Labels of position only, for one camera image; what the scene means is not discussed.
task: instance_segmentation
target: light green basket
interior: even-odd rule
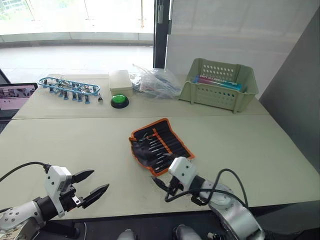
[[[193,83],[197,75],[240,83],[242,89],[237,91],[226,87]],[[229,109],[235,114],[245,110],[258,92],[254,70],[251,67],[196,58],[193,60],[179,99],[189,101],[191,104]]]

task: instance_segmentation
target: table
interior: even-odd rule
[[[207,210],[190,198],[164,201],[165,192],[150,172],[133,159],[131,132],[159,117],[50,118],[12,120],[0,135],[1,174],[28,161],[66,166],[71,173],[94,169],[75,187],[86,196],[110,183],[102,198],[87,209],[74,209],[65,219]],[[268,206],[320,199],[320,177],[288,135],[268,114],[172,116],[172,129],[195,154],[199,175],[214,180],[223,168],[241,178],[249,205]],[[46,195],[40,166],[28,166],[0,184],[0,209]],[[166,183],[171,176],[160,178]],[[242,196],[237,181],[221,183]]]
[[[201,104],[191,105],[176,99],[150,99],[139,94],[129,98],[129,106],[118,110],[110,105],[108,75],[63,75],[67,80],[97,84],[101,87],[104,104],[99,104],[96,97],[90,97],[91,103],[64,100],[48,88],[39,86],[36,92],[14,116],[14,119],[54,119],[54,118],[143,118],[143,117],[191,117],[233,115],[232,111]],[[178,79],[184,82],[185,75]],[[237,115],[268,115],[267,110],[254,98],[247,109]]]

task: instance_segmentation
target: clear plastic bag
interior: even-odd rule
[[[139,91],[152,98],[173,99],[178,98],[182,91],[182,84],[175,75],[166,69],[153,68],[148,70],[135,65],[140,73],[140,81],[134,84]]]

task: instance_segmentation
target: laptop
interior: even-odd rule
[[[0,133],[37,88],[36,83],[0,84]]]

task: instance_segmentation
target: green button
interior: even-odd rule
[[[125,102],[125,100],[126,100],[126,96],[120,95],[120,94],[112,97],[112,101],[116,104],[122,104]]]

